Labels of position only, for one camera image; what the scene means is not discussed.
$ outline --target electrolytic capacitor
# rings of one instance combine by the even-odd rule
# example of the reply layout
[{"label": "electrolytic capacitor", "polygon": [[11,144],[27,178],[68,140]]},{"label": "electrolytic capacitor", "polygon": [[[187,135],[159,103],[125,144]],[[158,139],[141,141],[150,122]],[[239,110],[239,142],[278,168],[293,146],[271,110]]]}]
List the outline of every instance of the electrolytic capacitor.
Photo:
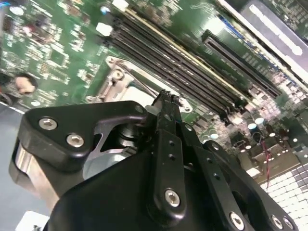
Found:
[{"label": "electrolytic capacitor", "polygon": [[258,127],[250,130],[250,134],[255,142],[260,143],[262,141],[262,132]]},{"label": "electrolytic capacitor", "polygon": [[279,135],[283,141],[289,140],[288,133],[283,128],[279,129]]},{"label": "electrolytic capacitor", "polygon": [[276,133],[274,131],[274,128],[271,125],[266,125],[266,131],[268,132],[270,137],[276,136]]}]

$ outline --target hole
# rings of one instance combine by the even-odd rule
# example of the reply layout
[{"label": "hole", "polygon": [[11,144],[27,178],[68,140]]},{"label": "hole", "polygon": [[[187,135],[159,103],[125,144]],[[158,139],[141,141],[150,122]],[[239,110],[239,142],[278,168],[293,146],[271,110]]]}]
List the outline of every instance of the hole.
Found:
[{"label": "hole", "polygon": [[220,176],[219,176],[217,173],[214,173],[214,177],[215,177],[217,180],[220,180]]},{"label": "hole", "polygon": [[175,161],[175,156],[174,156],[174,155],[172,155],[172,154],[169,154],[169,158],[170,158],[170,160],[173,160],[173,161]]}]

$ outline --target capacitor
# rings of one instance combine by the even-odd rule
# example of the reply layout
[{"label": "capacitor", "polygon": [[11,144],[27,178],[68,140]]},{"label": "capacitor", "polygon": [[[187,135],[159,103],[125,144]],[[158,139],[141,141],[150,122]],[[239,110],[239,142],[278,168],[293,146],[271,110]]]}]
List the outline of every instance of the capacitor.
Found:
[{"label": "capacitor", "polygon": [[266,131],[268,132],[270,137],[276,136],[276,133],[274,131],[274,128],[271,125],[266,125]]},{"label": "capacitor", "polygon": [[217,139],[219,137],[217,131],[215,129],[211,129],[209,132],[210,138],[211,139]]},{"label": "capacitor", "polygon": [[279,135],[283,141],[289,140],[288,133],[283,128],[279,129]]},{"label": "capacitor", "polygon": [[256,123],[252,118],[247,119],[246,122],[247,122],[247,127],[250,130],[255,129],[257,127]]},{"label": "capacitor", "polygon": [[250,134],[252,139],[257,142],[258,144],[262,141],[262,132],[258,127],[253,130],[250,130]]},{"label": "capacitor", "polygon": [[264,118],[259,113],[254,114],[253,118],[254,118],[254,122],[257,125],[262,124],[264,122]]}]

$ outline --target motherboard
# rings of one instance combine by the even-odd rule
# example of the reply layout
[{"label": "motherboard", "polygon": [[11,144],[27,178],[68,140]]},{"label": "motherboard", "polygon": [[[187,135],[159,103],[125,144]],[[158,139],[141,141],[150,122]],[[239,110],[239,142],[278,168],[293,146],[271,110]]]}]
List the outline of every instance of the motherboard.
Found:
[{"label": "motherboard", "polygon": [[23,111],[124,100],[147,106],[166,89],[180,97],[182,119],[200,142],[218,141],[261,182],[282,157],[289,164],[272,176],[308,157],[307,9],[296,0],[3,7],[0,101]]}]

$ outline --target black dimm slot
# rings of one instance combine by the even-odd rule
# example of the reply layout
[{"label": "black dimm slot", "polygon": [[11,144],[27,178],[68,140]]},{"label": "black dimm slot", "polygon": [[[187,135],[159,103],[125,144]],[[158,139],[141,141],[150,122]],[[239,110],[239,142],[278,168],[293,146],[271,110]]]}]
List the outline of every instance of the black dimm slot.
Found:
[{"label": "black dimm slot", "polygon": [[[135,40],[139,40],[141,41],[137,36],[134,36],[133,34],[126,32],[126,37],[128,36],[133,36]],[[151,46],[149,44],[149,41],[147,40],[146,43],[144,43],[145,46],[151,48],[154,52],[156,52],[158,55],[160,55],[160,59],[164,58],[167,62],[170,62],[170,64],[172,65],[170,68],[173,68],[176,72],[178,71],[183,71],[185,73],[182,73],[181,75],[187,80],[187,81],[193,81],[194,84],[196,86],[200,85],[203,86],[204,88],[207,88],[209,90],[209,92],[211,94],[216,94],[218,95],[218,100],[223,99],[225,102],[224,104],[229,104],[227,106],[231,106],[231,104],[235,101],[238,100],[238,98],[234,97],[234,95],[229,95],[228,92],[223,91],[220,88],[217,88],[218,84],[213,85],[210,81],[208,81],[208,79],[205,79],[204,77],[199,76],[198,74],[194,73],[193,69],[188,69],[185,62],[183,62],[183,58],[181,60],[178,60],[176,58],[172,58],[172,53],[174,53],[174,51],[169,51],[167,54],[163,53],[162,50],[163,48],[157,48],[155,47],[155,44],[153,44],[153,46]]]},{"label": "black dimm slot", "polygon": [[216,39],[208,37],[205,39],[204,44],[213,53],[217,54],[222,59],[227,60],[231,66],[241,71],[253,84],[265,91],[272,98],[276,98],[277,96],[281,95],[281,91],[277,89],[274,84],[263,77],[250,64],[248,64],[245,60],[239,57],[235,52],[233,52],[220,41],[216,41]]},{"label": "black dimm slot", "polygon": [[205,84],[203,84],[202,82],[198,82],[196,81],[193,77],[189,78],[186,77],[188,74],[186,73],[182,73],[180,71],[180,69],[176,66],[174,66],[173,64],[169,64],[168,62],[170,62],[170,60],[168,60],[166,57],[164,57],[164,55],[162,54],[156,54],[155,52],[153,52],[153,49],[150,50],[151,48],[149,48],[147,46],[147,44],[143,44],[141,41],[140,43],[136,44],[137,38],[130,38],[131,34],[125,33],[125,34],[121,34],[122,31],[120,33],[117,33],[117,37],[122,38],[123,40],[125,40],[126,42],[129,42],[130,46],[133,49],[142,49],[142,51],[140,50],[140,53],[142,53],[145,57],[147,57],[147,54],[149,55],[149,57],[151,57],[151,61],[154,64],[158,64],[160,66],[162,65],[166,65],[167,67],[167,71],[170,74],[176,73],[177,78],[180,77],[181,80],[183,80],[184,82],[187,82],[189,84],[193,84],[199,91],[203,91],[205,92],[205,89],[207,89],[207,92],[205,92],[205,94],[214,99],[217,103],[219,103],[221,105],[221,107],[232,107],[232,105],[228,102],[225,101],[224,99],[218,97],[216,95],[216,92],[213,92],[211,89],[209,89],[208,86],[206,86]]},{"label": "black dimm slot", "polygon": [[122,41],[118,41],[118,40],[114,40],[113,42],[111,42],[112,45],[118,49],[120,49],[124,54],[126,54],[127,56],[133,58],[134,60],[136,60],[137,63],[141,64],[142,66],[144,66],[145,68],[147,68],[149,71],[151,71],[152,73],[156,74],[157,76],[163,77],[166,81],[168,81],[169,83],[171,83],[172,85],[174,85],[176,88],[178,88],[180,91],[187,93],[190,97],[193,97],[195,99],[197,99],[199,102],[201,102],[202,104],[204,104],[207,108],[209,108],[210,110],[212,110],[213,112],[215,112],[216,114],[220,115],[222,113],[224,113],[224,110],[222,110],[221,108],[217,107],[215,104],[213,104],[211,101],[207,101],[205,100],[205,97],[203,95],[201,95],[198,92],[195,92],[192,88],[190,88],[189,86],[185,89],[183,86],[181,86],[180,84],[178,84],[178,82],[172,78],[170,78],[168,76],[168,73],[165,73],[165,71],[163,69],[161,69],[161,71],[158,71],[158,67],[153,65],[152,63],[149,63],[148,61],[145,61],[142,56],[140,56],[140,54],[137,54],[133,49],[131,49],[130,47],[128,47],[124,42]]},{"label": "black dimm slot", "polygon": [[174,60],[181,63],[183,66],[185,66],[186,69],[194,73],[194,75],[196,75],[198,78],[200,78],[203,81],[206,81],[207,84],[210,84],[213,88],[215,88],[215,91],[219,92],[221,97],[227,98],[231,102],[239,100],[239,98],[235,96],[227,88],[224,88],[222,90],[221,85],[218,82],[216,82],[216,80],[214,80],[213,78],[208,76],[206,73],[204,73],[203,70],[199,66],[197,65],[193,66],[190,63],[190,61],[185,60],[185,57],[179,54],[176,50],[171,49],[170,45],[164,40],[153,36],[147,30],[145,30],[142,26],[139,26],[138,24],[134,23],[134,21],[123,20],[122,25],[136,31],[139,35],[144,37],[147,40],[147,42],[151,42],[155,46],[157,46],[159,50],[167,52],[169,57],[172,57]]},{"label": "black dimm slot", "polygon": [[[154,65],[154,67],[155,67],[156,69],[159,68],[159,69],[161,70],[160,72],[157,72],[157,74],[158,74],[159,76],[162,75],[162,71],[163,71],[163,72],[164,72],[164,77],[166,78],[167,81],[172,82],[173,84],[176,83],[176,81],[174,81],[172,78],[170,78],[170,76],[173,76],[175,80],[179,80],[178,76],[175,75],[174,73],[170,73],[170,71],[168,71],[168,69],[166,69],[162,63],[159,63],[159,62],[156,62],[156,63],[155,63],[155,62],[153,61],[153,58],[152,58],[152,57],[149,59],[146,55],[144,55],[144,53],[145,53],[144,51],[140,51],[140,50],[139,50],[139,47],[136,47],[136,46],[132,45],[132,44],[129,43],[126,39],[117,38],[115,41],[121,41],[121,42],[123,42],[123,43],[124,43],[126,46],[128,46],[132,51],[134,51],[135,53],[137,53],[137,54],[139,55],[139,57],[144,58],[144,59],[146,60],[146,62],[151,63],[152,65]],[[204,97],[207,97],[207,98],[210,98],[210,99],[211,99],[210,95],[207,94],[206,92],[204,92],[204,91],[202,91],[202,90],[199,91],[199,92],[201,92],[201,93],[203,94],[203,95],[200,95],[200,96],[202,96],[203,98],[204,98]],[[220,110],[222,110],[222,111],[225,110],[225,106],[224,106],[223,104],[217,102],[216,100],[212,100],[212,102],[213,102],[213,106],[215,105],[216,108],[217,108],[218,106],[220,106],[220,107],[219,107]]]}]

